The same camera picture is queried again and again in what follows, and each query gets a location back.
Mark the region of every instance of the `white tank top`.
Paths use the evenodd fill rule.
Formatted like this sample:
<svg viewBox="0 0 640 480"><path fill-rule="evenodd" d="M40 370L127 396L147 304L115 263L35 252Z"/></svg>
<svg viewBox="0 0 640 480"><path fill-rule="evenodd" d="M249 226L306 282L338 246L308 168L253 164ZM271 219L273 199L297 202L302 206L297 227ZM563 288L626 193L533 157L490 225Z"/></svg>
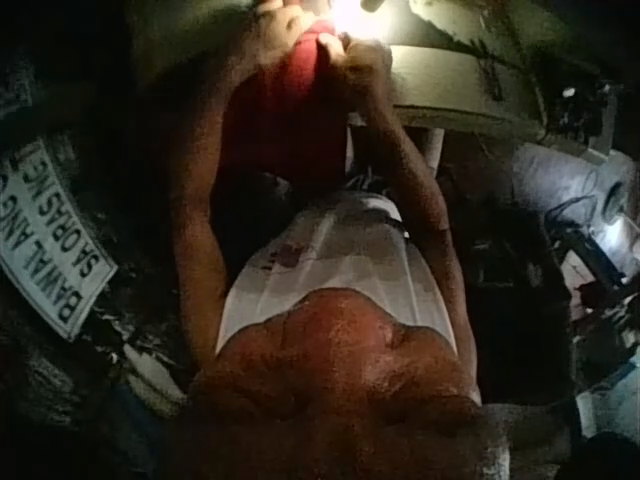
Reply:
<svg viewBox="0 0 640 480"><path fill-rule="evenodd" d="M298 214L249 260L227 297L216 351L240 329L328 287L357 290L399 322L435 329L456 350L440 290L395 205L341 192Z"/></svg>

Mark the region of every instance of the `red towel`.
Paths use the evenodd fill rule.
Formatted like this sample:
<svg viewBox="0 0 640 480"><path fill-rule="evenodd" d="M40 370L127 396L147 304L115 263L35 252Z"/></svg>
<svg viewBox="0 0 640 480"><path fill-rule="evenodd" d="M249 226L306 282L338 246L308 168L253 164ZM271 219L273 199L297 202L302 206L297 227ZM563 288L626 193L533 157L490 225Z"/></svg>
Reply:
<svg viewBox="0 0 640 480"><path fill-rule="evenodd" d="M253 76L234 93L225 114L222 166L272 173L310 195L344 181L347 111L327 78L318 50L317 21L280 64Z"/></svg>

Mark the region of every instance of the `sign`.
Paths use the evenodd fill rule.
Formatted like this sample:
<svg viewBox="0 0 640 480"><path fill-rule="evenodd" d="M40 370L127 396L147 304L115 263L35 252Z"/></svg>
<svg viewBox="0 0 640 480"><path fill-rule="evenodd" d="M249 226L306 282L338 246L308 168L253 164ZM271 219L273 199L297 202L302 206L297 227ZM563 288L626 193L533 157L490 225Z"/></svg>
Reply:
<svg viewBox="0 0 640 480"><path fill-rule="evenodd" d="M0 158L0 264L67 340L116 271L82 225L42 139Z"/></svg>

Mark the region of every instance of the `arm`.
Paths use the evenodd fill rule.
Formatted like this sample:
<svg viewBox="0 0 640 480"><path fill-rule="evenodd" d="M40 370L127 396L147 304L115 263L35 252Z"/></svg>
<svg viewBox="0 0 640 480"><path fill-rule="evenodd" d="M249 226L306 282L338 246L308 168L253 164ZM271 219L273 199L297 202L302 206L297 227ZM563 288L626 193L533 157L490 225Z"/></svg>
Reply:
<svg viewBox="0 0 640 480"><path fill-rule="evenodd" d="M338 87L363 115L382 149L376 167L389 181L405 226L431 268L449 313L461 363L476 378L476 346L447 206L428 163L393 112L391 54L376 42L322 34Z"/></svg>
<svg viewBox="0 0 640 480"><path fill-rule="evenodd" d="M283 7L281 0L261 4L220 68L205 66L205 80L174 152L170 195L180 316L200 367L215 352L228 289L224 260L209 225L224 112L235 88L259 68L278 62L313 20L299 6Z"/></svg>

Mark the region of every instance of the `man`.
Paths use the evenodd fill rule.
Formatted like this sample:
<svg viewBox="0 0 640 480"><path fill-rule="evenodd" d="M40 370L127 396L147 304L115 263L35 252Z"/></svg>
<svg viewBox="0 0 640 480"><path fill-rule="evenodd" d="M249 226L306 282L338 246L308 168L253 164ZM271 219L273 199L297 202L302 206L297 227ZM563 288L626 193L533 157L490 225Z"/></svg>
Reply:
<svg viewBox="0 0 640 480"><path fill-rule="evenodd" d="M314 204L228 284L209 224L223 114L312 22L263 5L203 86L173 173L181 315L200 372L170 477L503 478L446 205L393 113L381 45L318 38L384 153L375 167L395 203L343 192Z"/></svg>

